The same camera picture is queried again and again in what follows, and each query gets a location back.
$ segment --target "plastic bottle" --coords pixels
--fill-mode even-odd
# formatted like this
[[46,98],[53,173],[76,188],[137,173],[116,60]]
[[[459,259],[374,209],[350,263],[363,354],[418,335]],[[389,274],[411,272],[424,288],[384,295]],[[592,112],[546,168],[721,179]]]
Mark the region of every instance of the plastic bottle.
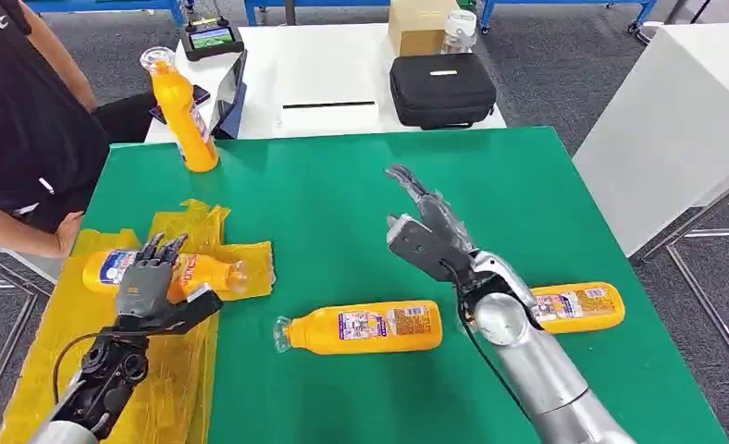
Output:
[[174,52],[163,46],[149,48],[141,57],[152,77],[154,98],[163,110],[185,166],[197,173],[217,165],[217,148],[192,97],[191,83],[174,65]]
[[375,302],[319,308],[299,319],[281,316],[274,338],[278,352],[412,352],[438,347],[443,331],[435,302]]
[[[84,285],[92,291],[117,292],[122,275],[135,261],[136,253],[132,250],[114,250],[91,254],[82,274]],[[179,287],[180,293],[171,291],[169,299],[178,302],[177,294],[186,296],[205,282],[215,291],[242,292],[247,283],[243,263],[226,264],[205,254],[180,254],[172,285]]]
[[470,53],[476,44],[476,14],[458,9],[449,13],[441,54]]
[[621,295],[605,282],[539,287],[531,292],[538,302],[533,315],[549,333],[602,330],[624,320]]

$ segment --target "black case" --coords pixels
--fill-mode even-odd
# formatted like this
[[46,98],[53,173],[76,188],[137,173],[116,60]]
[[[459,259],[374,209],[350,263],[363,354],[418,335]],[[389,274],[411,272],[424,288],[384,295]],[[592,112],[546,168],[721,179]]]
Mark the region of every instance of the black case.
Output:
[[400,123],[423,130],[469,128],[492,113],[495,85],[475,54],[397,57],[389,86]]

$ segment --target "robotic arm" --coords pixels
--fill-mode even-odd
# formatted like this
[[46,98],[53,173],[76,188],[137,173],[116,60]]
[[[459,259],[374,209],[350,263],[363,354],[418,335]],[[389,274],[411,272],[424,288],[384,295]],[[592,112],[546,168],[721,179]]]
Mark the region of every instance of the robotic arm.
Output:
[[394,165],[387,174],[408,191],[422,216],[422,222],[388,216],[389,249],[436,281],[455,285],[461,321],[466,328],[475,321],[490,342],[511,382],[507,389],[541,441],[634,443],[558,341],[534,319],[531,308],[537,302],[509,264],[477,249],[443,198],[427,192],[405,166]]
[[[122,277],[114,299],[114,325],[72,340],[59,354],[53,375],[56,407],[30,444],[97,444],[108,438],[133,390],[147,376],[148,337],[183,335],[223,306],[208,286],[197,289],[186,302],[174,305],[167,300],[179,248],[187,236],[157,248],[162,238],[158,234],[147,242]],[[59,364],[70,347],[90,338],[95,342],[59,400]]]

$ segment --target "gray carpet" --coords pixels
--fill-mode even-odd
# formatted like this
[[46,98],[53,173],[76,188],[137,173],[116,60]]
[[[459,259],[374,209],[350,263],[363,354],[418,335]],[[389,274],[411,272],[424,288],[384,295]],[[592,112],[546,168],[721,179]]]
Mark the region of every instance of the gray carpet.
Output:
[[[662,19],[672,3],[661,0],[651,17]],[[245,24],[239,3],[222,6],[234,23]],[[480,35],[476,51],[499,88],[507,123],[552,125],[570,154],[575,152],[643,49],[624,34],[636,13],[634,6],[499,6],[490,34]],[[45,19],[87,73],[101,103],[148,89],[139,55],[153,45],[173,47],[178,39],[165,12],[50,14]],[[279,24],[282,11],[270,8],[265,19]],[[382,7],[300,8],[297,19],[301,24],[382,22],[387,12]],[[706,226],[729,227],[729,209]],[[729,240],[684,240],[679,248],[729,322]],[[637,265],[636,272],[729,436],[729,352],[669,256]],[[17,291],[0,291],[0,345],[21,300]],[[0,387],[0,417],[37,319],[31,320]]]

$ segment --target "green tabletop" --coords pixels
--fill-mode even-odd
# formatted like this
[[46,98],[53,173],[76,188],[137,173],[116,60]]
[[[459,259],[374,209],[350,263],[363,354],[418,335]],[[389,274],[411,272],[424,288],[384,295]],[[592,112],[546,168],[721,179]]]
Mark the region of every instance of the green tabletop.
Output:
[[[134,228],[188,198],[232,208],[225,242],[274,242],[278,280],[220,317],[212,444],[537,442],[454,323],[454,293],[386,246],[386,215],[416,215],[384,174],[404,163],[442,191],[476,244],[531,286],[591,280],[623,295],[623,323],[559,341],[637,442],[726,442],[585,185],[549,128],[219,142],[220,165],[188,172],[172,144],[113,150],[84,225]],[[278,315],[428,298],[433,351],[277,354]]]

